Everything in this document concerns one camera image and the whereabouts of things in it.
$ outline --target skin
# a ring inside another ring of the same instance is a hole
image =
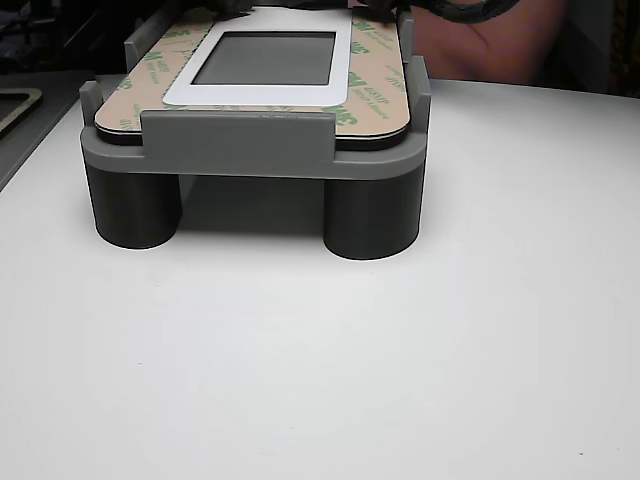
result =
[[[560,31],[567,3],[520,0],[505,14],[476,25],[453,24],[414,8],[415,53],[425,58],[432,78],[531,84]]]

